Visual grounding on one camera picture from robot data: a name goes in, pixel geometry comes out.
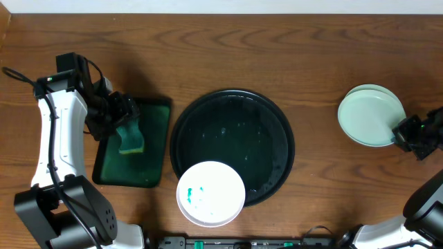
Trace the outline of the green yellow sponge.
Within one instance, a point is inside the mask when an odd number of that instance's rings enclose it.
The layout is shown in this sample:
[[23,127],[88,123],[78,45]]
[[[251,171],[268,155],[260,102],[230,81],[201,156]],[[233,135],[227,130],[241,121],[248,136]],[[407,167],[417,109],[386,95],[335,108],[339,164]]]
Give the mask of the green yellow sponge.
[[130,120],[117,128],[121,144],[118,149],[120,154],[138,154],[145,148],[145,139],[139,128],[139,119]]

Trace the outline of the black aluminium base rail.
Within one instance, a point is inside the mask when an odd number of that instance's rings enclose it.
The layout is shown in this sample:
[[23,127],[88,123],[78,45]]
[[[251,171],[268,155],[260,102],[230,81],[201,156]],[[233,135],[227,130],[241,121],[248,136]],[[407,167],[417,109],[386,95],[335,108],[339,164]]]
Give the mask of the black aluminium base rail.
[[158,240],[158,249],[296,249],[338,248],[330,238],[209,238],[209,237],[163,237]]

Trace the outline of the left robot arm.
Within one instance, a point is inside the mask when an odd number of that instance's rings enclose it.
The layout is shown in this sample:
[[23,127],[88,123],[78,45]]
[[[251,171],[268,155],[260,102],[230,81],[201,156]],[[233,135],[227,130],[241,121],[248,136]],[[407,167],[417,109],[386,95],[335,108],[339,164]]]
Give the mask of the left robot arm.
[[93,81],[86,57],[58,55],[56,66],[31,82],[42,119],[39,160],[30,189],[15,195],[15,212],[41,248],[143,248],[141,227],[116,218],[84,166],[85,132],[95,140],[117,134],[142,151],[140,111],[107,78]]

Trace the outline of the white plate green stains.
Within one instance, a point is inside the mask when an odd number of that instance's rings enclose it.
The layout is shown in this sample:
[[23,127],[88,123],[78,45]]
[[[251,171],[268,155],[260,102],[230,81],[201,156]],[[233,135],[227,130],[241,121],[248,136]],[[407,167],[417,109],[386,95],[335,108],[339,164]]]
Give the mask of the white plate green stains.
[[183,173],[176,199],[187,220],[201,227],[216,228],[230,223],[242,211],[246,190],[242,178],[232,167],[205,161]]

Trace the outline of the round black tray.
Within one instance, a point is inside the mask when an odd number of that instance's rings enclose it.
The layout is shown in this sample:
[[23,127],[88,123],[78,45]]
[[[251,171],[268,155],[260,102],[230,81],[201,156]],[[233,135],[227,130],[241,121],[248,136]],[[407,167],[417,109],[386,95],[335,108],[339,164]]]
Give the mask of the round black tray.
[[172,130],[170,160],[177,177],[193,165],[217,161],[242,178],[245,206],[269,199],[288,178],[296,154],[291,125],[262,94],[224,89],[184,109]]

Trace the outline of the rectangular dark green tray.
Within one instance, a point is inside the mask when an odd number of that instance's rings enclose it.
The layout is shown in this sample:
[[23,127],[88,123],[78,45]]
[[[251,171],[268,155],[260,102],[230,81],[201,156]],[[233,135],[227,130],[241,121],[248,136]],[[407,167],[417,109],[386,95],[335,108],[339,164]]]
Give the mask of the rectangular dark green tray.
[[136,98],[140,109],[139,129],[145,141],[142,153],[120,154],[121,137],[101,140],[92,180],[99,185],[156,187],[161,179],[163,157],[170,121],[168,99]]

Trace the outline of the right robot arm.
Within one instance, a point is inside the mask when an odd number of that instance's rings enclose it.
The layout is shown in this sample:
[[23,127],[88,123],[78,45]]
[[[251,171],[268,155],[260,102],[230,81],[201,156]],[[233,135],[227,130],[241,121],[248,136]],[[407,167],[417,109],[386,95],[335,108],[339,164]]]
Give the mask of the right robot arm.
[[[424,160],[442,149],[442,108],[421,120],[413,115],[392,131],[395,144]],[[442,172],[436,173],[408,199],[403,214],[376,225],[360,225],[338,240],[339,248],[441,248]]]

